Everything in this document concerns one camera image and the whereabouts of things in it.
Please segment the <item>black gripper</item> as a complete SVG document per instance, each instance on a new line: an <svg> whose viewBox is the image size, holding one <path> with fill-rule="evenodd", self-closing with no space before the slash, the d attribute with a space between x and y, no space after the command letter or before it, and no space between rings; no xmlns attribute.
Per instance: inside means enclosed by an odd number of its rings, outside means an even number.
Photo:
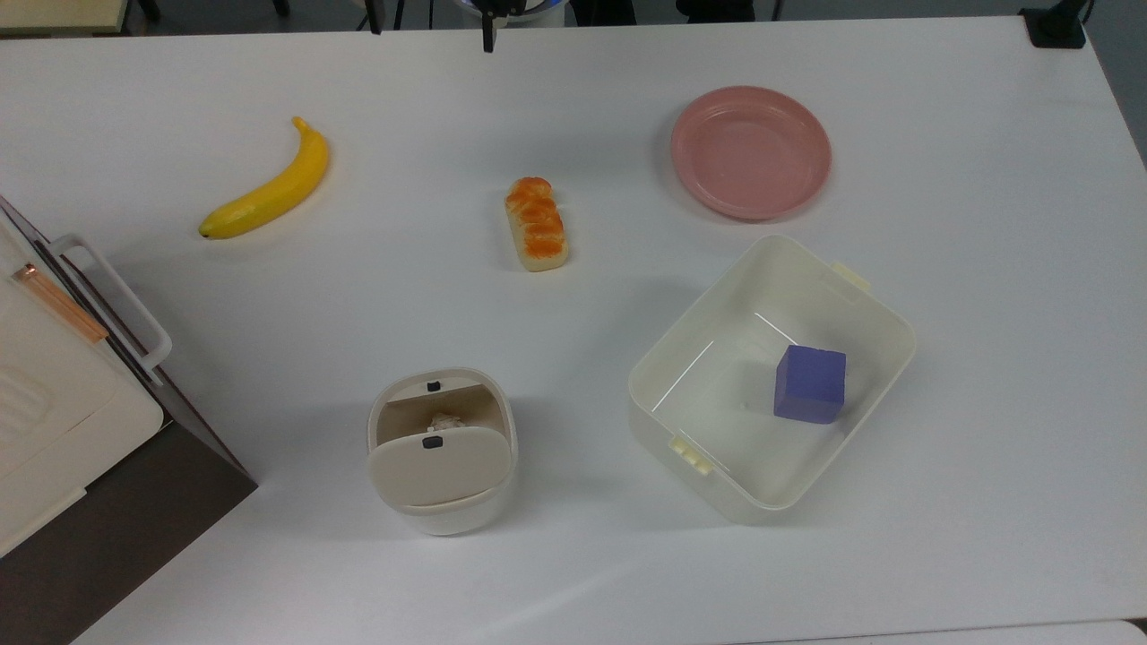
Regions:
<svg viewBox="0 0 1147 645"><path fill-rule="evenodd" d="M482 44L484 53L496 48L496 17L520 16L525 11L525 0L475 0L482 15Z"/></svg>

